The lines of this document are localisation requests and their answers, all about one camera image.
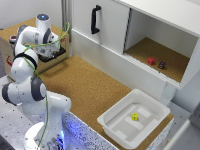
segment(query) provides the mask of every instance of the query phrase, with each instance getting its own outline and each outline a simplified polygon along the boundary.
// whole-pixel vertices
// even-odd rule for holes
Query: green cable
[[[67,25],[67,31],[62,35],[62,33],[63,33],[64,28],[66,27],[66,25]],[[67,33],[68,33],[68,31],[69,31],[69,28],[70,28],[70,23],[67,22],[67,23],[65,23],[65,25],[64,25],[64,27],[63,27],[63,29],[62,29],[62,32],[61,32],[61,34],[60,34],[58,40],[56,40],[56,41],[54,41],[54,42],[51,42],[51,43],[47,43],[47,44],[40,44],[40,45],[32,45],[32,46],[29,46],[29,47],[27,47],[27,48],[24,50],[24,53],[25,53],[28,49],[30,49],[30,48],[34,48],[34,47],[38,47],[38,46],[46,46],[46,45],[54,44],[54,43],[56,43],[56,42],[58,42],[58,41],[59,41],[59,43],[58,43],[58,44],[59,44],[58,49],[60,49],[60,40],[63,39],[63,38],[67,35]],[[27,62],[27,64],[34,70],[34,72],[36,73],[36,75],[38,76],[38,78],[40,78],[39,73],[37,72],[37,70],[35,70],[35,68],[31,65],[31,63],[30,63],[25,57],[24,57],[24,60],[25,60],[25,61]],[[38,148],[40,147],[40,144],[42,143],[42,139],[43,139],[44,133],[45,133],[45,131],[46,131],[46,128],[47,128],[47,125],[48,125],[48,120],[49,120],[49,110],[48,110],[47,95],[46,95],[45,97],[46,97],[46,111],[47,111],[47,117],[46,117],[46,123],[45,123],[44,131],[43,131],[43,133],[42,133],[42,137],[41,137],[40,142],[39,142],[39,144],[38,144],[37,150],[38,150]]]

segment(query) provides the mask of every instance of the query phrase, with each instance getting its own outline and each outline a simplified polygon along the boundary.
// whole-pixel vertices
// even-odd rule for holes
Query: plastic tub
[[[138,120],[132,114],[138,113]],[[126,149],[137,148],[170,113],[170,109],[144,92],[134,89],[97,121],[105,133]]]

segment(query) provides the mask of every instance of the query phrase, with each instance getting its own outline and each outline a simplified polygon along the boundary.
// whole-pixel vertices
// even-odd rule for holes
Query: cardboard box
[[[1,56],[2,56],[2,60],[4,63],[4,67],[5,67],[5,72],[6,74],[12,78],[11,75],[11,67],[12,67],[12,63],[13,63],[13,46],[12,44],[9,43],[9,38],[12,35],[17,35],[17,29],[21,26],[21,25],[28,25],[28,26],[36,26],[36,19],[32,18],[30,20],[24,21],[22,23],[19,23],[17,25],[11,26],[9,28],[6,28],[4,30],[0,31],[0,51],[1,51]],[[55,27],[54,25],[52,25],[51,28],[52,32],[54,32],[55,34],[57,34],[58,36],[60,35],[60,33],[62,32],[61,29]],[[42,62],[39,58],[38,58],[38,67],[37,67],[37,71],[39,73],[44,72],[45,70],[55,66],[56,64],[60,63],[61,61],[69,58],[69,35],[67,34],[63,40],[61,40],[61,47],[66,50],[66,52],[60,56],[57,57],[57,59],[52,59],[51,61],[48,62]]]

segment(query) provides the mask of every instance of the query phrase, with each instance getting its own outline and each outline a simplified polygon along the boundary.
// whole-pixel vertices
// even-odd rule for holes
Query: door handle
[[[98,10],[101,10],[101,7],[96,5],[96,8],[93,8],[92,10],[92,23],[91,23],[91,31],[92,34],[98,33],[100,30],[96,28],[96,12]]]

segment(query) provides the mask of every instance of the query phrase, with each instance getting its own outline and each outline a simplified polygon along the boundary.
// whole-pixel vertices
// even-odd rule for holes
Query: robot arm
[[[63,130],[61,123],[62,113],[70,110],[71,100],[66,96],[47,91],[42,80],[38,77],[33,77],[34,70],[30,65],[36,70],[38,64],[37,54],[53,57],[53,53],[58,51],[59,48],[59,37],[51,32],[50,18],[47,15],[41,14],[36,19],[36,28],[23,25],[18,29],[17,40],[14,46],[15,59],[11,68],[11,74],[16,82],[3,87],[2,97],[6,102],[13,105],[21,104],[26,115],[40,115],[49,112],[49,119],[46,118],[45,120],[47,126],[43,125],[38,131],[37,136],[34,137],[35,140],[40,141],[44,128],[46,128],[42,145],[49,149],[48,143],[52,139],[56,139],[57,135]],[[36,46],[33,46],[33,50],[29,48],[24,52],[26,49],[25,43],[32,43]],[[48,100],[48,110],[46,109],[46,98]]]

